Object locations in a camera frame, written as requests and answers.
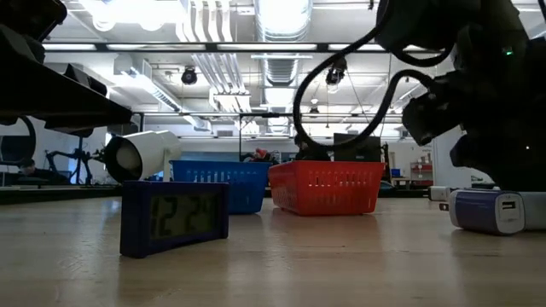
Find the black background rack frame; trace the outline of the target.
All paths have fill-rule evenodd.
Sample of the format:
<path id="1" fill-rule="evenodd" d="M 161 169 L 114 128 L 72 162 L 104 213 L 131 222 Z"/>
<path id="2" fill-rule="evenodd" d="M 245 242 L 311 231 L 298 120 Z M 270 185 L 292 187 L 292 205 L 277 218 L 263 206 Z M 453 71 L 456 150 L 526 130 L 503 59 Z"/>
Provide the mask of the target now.
<path id="1" fill-rule="evenodd" d="M 291 113 L 240 113 L 235 120 L 238 138 L 238 160 L 254 160 L 256 148 L 265 149 L 278 163 L 291 160 L 298 151 Z"/>

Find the dark blue digital clock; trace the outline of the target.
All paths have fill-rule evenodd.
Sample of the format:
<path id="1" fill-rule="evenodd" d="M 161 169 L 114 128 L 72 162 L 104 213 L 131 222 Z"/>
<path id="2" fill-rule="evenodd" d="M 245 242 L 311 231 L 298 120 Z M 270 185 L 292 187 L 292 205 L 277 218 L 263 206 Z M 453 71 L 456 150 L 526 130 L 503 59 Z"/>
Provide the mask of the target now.
<path id="1" fill-rule="evenodd" d="M 229 236 L 229 184 L 125 182 L 120 254 L 149 255 Z"/>

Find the red plastic basket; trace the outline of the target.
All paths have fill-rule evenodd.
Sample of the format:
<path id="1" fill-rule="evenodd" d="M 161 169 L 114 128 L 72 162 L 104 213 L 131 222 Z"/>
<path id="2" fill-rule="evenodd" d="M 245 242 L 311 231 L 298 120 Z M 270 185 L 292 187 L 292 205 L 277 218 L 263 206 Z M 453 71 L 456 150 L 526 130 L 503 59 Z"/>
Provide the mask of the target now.
<path id="1" fill-rule="evenodd" d="M 269 168 L 271 198 L 300 216 L 372 213 L 384 171 L 381 162 L 298 160 Z"/>

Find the purple white USB charger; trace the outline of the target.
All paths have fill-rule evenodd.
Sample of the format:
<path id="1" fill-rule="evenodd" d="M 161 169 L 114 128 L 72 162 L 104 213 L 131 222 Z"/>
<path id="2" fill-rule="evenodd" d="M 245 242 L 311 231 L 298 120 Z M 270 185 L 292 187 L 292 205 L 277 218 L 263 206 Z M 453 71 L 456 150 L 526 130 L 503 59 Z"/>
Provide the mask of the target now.
<path id="1" fill-rule="evenodd" d="M 489 235 L 515 235 L 526 226 L 524 202 L 519 193 L 502 190 L 458 189 L 439 203 L 451 223 Z"/>

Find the white pillar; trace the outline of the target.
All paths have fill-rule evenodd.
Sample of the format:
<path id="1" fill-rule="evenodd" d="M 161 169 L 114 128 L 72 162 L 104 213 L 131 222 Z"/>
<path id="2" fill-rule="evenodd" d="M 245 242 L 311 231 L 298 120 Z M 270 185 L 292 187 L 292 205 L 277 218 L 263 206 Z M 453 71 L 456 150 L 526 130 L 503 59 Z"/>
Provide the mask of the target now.
<path id="1" fill-rule="evenodd" d="M 453 166 L 450 150 L 453 145 L 437 138 L 433 141 L 433 181 L 435 186 L 448 188 L 470 188 L 471 171 L 465 167 Z"/>

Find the blue plastic basket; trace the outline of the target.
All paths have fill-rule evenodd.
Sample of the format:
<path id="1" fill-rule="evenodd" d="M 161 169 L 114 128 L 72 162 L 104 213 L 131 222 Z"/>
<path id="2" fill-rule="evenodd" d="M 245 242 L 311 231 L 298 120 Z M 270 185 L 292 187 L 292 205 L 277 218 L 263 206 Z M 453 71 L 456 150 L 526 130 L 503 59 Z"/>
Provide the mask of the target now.
<path id="1" fill-rule="evenodd" d="M 262 162 L 172 160 L 175 182 L 229 184 L 229 214 L 261 211 L 270 164 Z"/>

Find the black desk monitor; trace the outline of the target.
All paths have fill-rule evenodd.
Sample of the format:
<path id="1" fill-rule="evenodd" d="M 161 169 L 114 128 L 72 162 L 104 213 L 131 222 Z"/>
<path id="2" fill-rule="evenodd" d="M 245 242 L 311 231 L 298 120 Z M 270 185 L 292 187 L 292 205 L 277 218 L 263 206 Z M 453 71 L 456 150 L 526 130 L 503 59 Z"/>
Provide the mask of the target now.
<path id="1" fill-rule="evenodd" d="M 334 161 L 381 162 L 381 143 L 377 136 L 369 136 L 356 147 L 334 150 Z"/>

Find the dark wall monitor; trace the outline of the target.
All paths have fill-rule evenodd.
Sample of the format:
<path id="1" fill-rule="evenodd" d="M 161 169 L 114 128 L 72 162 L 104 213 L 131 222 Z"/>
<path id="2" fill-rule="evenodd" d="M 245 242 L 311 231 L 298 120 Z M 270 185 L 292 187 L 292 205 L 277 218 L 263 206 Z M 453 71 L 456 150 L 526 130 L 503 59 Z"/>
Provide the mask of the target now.
<path id="1" fill-rule="evenodd" d="M 36 143 L 30 136 L 0 136 L 0 165 L 18 165 L 34 155 Z"/>

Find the red storage shelf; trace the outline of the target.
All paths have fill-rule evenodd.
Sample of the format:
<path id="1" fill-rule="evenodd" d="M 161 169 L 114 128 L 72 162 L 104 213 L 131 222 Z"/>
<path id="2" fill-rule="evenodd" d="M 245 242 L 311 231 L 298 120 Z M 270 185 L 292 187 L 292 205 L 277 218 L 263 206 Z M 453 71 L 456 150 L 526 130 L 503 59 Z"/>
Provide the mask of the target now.
<path id="1" fill-rule="evenodd" d="M 433 165 L 431 163 L 412 162 L 410 181 L 415 187 L 427 188 L 433 185 Z"/>

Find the white cylindrical projector on stand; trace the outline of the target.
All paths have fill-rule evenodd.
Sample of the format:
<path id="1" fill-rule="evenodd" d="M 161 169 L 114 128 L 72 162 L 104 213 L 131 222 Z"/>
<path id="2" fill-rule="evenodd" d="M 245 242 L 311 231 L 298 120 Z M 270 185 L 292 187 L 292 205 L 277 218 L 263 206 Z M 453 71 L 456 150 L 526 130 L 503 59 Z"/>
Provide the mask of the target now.
<path id="1" fill-rule="evenodd" d="M 160 172 L 169 182 L 171 164 L 182 155 L 182 143 L 171 131 L 144 131 L 114 136 L 105 147 L 104 164 L 116 182 L 143 181 Z"/>

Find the person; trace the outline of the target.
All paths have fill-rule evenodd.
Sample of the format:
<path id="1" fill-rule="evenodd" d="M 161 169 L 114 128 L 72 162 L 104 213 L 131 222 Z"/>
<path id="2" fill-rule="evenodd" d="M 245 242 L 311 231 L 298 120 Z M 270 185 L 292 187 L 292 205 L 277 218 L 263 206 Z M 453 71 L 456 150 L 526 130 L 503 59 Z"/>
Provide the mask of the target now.
<path id="1" fill-rule="evenodd" d="M 68 178 L 54 171 L 38 169 L 33 159 L 24 159 L 19 164 L 19 169 L 22 174 L 27 177 L 39 178 L 51 182 L 53 184 L 69 184 Z"/>
<path id="2" fill-rule="evenodd" d="M 315 161 L 330 161 L 330 157 L 327 151 L 313 149 L 305 141 L 302 140 L 300 135 L 296 135 L 293 139 L 294 144 L 298 147 L 299 151 L 296 153 L 296 160 L 315 160 Z"/>

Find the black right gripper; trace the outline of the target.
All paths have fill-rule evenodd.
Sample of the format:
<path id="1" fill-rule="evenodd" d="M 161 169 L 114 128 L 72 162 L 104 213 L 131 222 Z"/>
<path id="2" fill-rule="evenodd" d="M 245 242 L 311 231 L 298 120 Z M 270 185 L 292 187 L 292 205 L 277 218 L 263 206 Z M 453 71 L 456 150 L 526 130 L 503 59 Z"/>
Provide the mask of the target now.
<path id="1" fill-rule="evenodd" d="M 450 151 L 455 166 L 493 171 L 504 190 L 546 191 L 546 110 L 451 114 L 465 134 Z"/>

